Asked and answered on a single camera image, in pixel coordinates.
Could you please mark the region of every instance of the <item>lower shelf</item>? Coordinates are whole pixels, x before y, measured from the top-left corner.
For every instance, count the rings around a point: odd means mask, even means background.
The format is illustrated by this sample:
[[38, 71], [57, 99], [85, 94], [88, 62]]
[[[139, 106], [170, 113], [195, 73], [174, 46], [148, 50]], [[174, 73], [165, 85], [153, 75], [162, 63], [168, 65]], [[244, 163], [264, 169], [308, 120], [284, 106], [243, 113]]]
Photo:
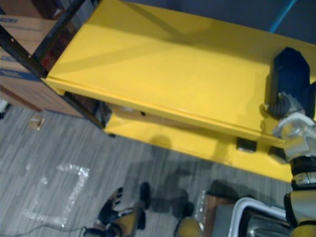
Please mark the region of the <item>lower shelf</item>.
[[285, 182], [292, 179], [290, 166], [268, 155], [269, 145], [258, 143], [255, 153], [247, 153], [237, 150], [236, 138], [226, 134], [121, 118], [115, 114], [104, 130]]

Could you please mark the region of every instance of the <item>blue pole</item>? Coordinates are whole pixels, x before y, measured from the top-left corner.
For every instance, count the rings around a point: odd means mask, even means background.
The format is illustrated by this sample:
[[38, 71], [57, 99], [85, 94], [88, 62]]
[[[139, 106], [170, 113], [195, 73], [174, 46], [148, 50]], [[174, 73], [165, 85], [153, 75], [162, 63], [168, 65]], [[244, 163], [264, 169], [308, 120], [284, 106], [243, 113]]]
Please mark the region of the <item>blue pole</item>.
[[272, 26], [269, 29], [269, 32], [274, 33], [278, 26], [281, 24], [287, 13], [291, 10], [297, 0], [291, 0], [289, 4], [282, 10], [282, 12], [277, 16], [276, 20], [273, 22]]

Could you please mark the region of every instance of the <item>floor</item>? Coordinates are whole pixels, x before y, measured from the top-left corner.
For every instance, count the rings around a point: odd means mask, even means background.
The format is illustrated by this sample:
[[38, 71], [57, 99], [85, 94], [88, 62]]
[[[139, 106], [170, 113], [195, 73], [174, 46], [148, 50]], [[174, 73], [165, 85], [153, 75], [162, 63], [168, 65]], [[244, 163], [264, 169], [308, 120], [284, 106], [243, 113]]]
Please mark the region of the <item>floor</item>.
[[[90, 122], [51, 112], [42, 130], [31, 130], [35, 112], [12, 107], [0, 121], [0, 232], [24, 233], [40, 224], [91, 227], [108, 196], [124, 187], [118, 208], [138, 199], [147, 181], [152, 206], [138, 237], [172, 236], [186, 201], [202, 191], [252, 195], [282, 206], [290, 185], [123, 137], [111, 138]], [[30, 237], [77, 237], [43, 228]]]

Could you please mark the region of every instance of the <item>yellow shelf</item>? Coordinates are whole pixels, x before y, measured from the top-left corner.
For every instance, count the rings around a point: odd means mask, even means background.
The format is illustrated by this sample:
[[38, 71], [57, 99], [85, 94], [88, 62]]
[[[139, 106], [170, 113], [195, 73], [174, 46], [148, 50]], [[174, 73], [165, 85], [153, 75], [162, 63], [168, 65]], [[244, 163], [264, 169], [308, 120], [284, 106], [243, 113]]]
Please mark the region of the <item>yellow shelf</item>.
[[290, 182], [288, 164], [279, 164], [268, 155], [269, 146], [258, 143], [250, 154], [236, 149], [232, 136], [202, 128], [180, 128], [153, 122], [133, 120], [112, 114], [105, 132], [172, 149], [202, 159], [233, 166]]
[[[182, 12], [103, 0], [44, 81], [56, 92], [117, 105], [274, 146], [260, 113], [271, 62], [302, 52], [316, 80], [316, 47]], [[266, 122], [263, 131], [262, 123]]]

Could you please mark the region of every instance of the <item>gray wall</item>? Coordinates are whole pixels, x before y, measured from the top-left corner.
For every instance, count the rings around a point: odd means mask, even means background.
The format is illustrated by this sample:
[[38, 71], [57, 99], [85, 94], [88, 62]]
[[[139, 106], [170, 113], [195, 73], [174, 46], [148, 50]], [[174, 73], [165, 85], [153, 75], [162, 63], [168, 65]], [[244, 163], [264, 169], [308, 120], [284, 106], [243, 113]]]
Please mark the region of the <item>gray wall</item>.
[[[268, 30], [290, 0], [129, 0]], [[277, 34], [316, 43], [316, 0], [298, 0]]]

